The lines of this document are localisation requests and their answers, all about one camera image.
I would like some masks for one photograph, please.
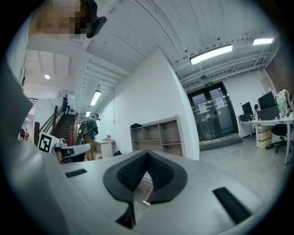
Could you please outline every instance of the staircase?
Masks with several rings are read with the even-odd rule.
[[[55,127],[53,131],[53,136],[57,138],[64,138],[67,145],[70,145],[69,140],[69,132],[70,132],[70,126],[74,125],[75,122],[75,115],[63,115],[61,119],[59,120],[57,126]]]

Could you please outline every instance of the brick wall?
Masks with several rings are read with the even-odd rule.
[[[266,70],[277,93],[286,89],[292,97],[294,95],[294,61],[290,52],[291,49],[286,44],[282,44]]]

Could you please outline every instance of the headset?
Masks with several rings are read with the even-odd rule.
[[[97,3],[94,0],[82,0],[82,1],[87,4],[85,34],[87,38],[90,39],[100,32],[107,18],[98,17],[96,15]]]

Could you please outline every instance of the shelf unit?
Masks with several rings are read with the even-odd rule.
[[[133,151],[152,150],[184,156],[178,115],[130,129]]]

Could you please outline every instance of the tiled floor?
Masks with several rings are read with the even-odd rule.
[[[292,154],[284,165],[286,149],[276,154],[275,149],[255,147],[255,137],[225,148],[202,151],[200,160],[211,163],[254,191],[264,202],[274,198],[293,167]]]

